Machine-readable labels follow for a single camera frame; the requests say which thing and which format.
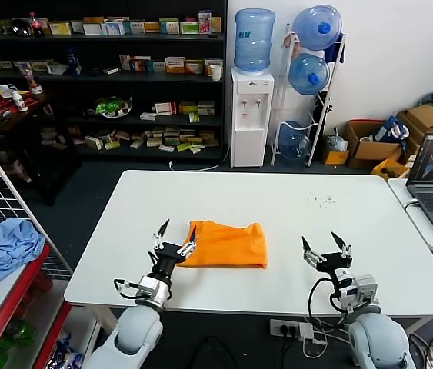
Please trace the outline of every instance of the plastic bag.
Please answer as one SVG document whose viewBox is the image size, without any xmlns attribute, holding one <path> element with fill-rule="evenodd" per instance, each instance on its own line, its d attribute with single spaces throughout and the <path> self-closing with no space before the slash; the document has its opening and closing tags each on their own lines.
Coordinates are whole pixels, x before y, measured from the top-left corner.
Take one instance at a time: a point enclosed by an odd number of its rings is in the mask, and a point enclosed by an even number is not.
<svg viewBox="0 0 433 369">
<path fill-rule="evenodd" d="M 334 128 L 334 133 L 334 136 L 327 137 L 328 149 L 330 151 L 346 151 L 348 149 L 348 142 L 339 135 L 337 128 Z"/>
</svg>

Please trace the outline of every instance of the blue cloth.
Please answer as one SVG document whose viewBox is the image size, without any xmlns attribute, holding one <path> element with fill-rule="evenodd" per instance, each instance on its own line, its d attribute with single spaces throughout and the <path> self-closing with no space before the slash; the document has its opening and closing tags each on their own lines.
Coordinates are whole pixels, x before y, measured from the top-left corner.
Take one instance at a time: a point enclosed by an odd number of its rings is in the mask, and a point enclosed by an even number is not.
<svg viewBox="0 0 433 369">
<path fill-rule="evenodd" d="M 9 218 L 0 223 L 0 281 L 23 264 L 34 261 L 44 248 L 44 236 L 30 221 Z"/>
</svg>

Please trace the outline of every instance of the orange cloth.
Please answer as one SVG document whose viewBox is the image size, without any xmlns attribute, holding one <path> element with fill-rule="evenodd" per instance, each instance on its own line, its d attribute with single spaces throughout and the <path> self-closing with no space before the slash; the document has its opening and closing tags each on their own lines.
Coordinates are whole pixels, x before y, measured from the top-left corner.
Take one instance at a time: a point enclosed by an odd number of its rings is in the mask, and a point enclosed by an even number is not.
<svg viewBox="0 0 433 369">
<path fill-rule="evenodd" d="M 266 268 L 268 256 L 260 224 L 235 228 L 213 221 L 191 221 L 187 240 L 195 229 L 197 248 L 182 267 Z"/>
</svg>

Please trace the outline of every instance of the cardboard box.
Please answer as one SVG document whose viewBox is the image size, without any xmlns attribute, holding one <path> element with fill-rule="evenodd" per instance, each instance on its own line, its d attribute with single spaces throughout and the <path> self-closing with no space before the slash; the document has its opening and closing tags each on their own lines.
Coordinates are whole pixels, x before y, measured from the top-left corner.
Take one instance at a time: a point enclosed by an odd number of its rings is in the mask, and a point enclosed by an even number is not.
<svg viewBox="0 0 433 369">
<path fill-rule="evenodd" d="M 371 173 L 378 175 L 388 181 L 391 178 L 404 178 L 409 173 L 409 169 L 399 164 L 395 160 L 386 159 L 379 165 L 376 165 Z"/>
<path fill-rule="evenodd" d="M 348 141 L 351 158 L 348 165 L 352 168 L 372 168 L 379 161 L 387 158 L 398 160 L 402 149 L 400 144 L 384 142 L 360 142 L 363 137 L 368 137 L 383 121 L 349 121 L 345 127 L 343 137 Z"/>
<path fill-rule="evenodd" d="M 419 128 L 419 115 L 414 116 L 413 114 L 408 114 L 408 111 L 401 111 L 398 113 L 397 118 L 408 126 L 409 137 L 412 138 L 412 140 L 418 145 L 421 145 L 421 143 L 423 142 L 423 137 L 425 136 L 425 134 L 433 133 L 433 126 L 431 126 L 430 128 L 426 128 L 424 131 Z"/>
<path fill-rule="evenodd" d="M 349 150 L 346 151 L 330 151 L 325 148 L 322 153 L 322 160 L 326 165 L 344 165 L 348 160 Z"/>
</svg>

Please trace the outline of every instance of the white tabletop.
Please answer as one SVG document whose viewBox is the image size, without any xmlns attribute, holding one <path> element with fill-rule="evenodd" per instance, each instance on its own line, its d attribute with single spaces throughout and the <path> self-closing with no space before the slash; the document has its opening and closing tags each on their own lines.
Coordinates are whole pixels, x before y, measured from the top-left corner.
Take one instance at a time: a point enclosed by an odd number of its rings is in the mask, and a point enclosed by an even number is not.
<svg viewBox="0 0 433 369">
<path fill-rule="evenodd" d="M 388 185 L 394 192 L 395 197 L 398 199 L 400 206 L 403 207 L 410 200 L 413 199 L 412 195 L 406 188 L 407 179 L 389 179 Z M 418 229 L 419 233 L 425 240 L 426 244 L 433 250 L 433 224 L 428 220 L 425 213 L 420 207 L 408 206 L 406 208 L 409 218 Z"/>
<path fill-rule="evenodd" d="M 433 255 L 385 181 L 377 176 L 126 171 L 65 291 L 73 304 L 132 306 L 114 278 L 138 282 L 151 270 L 152 234 L 181 244 L 191 220 L 235 227 L 258 222 L 268 268 L 176 268 L 170 311 L 305 315 L 320 274 L 302 257 L 301 236 L 337 251 L 331 231 L 352 245 L 355 275 L 372 274 L 392 317 L 433 316 Z M 321 284 L 312 310 L 336 316 Z"/>
</svg>

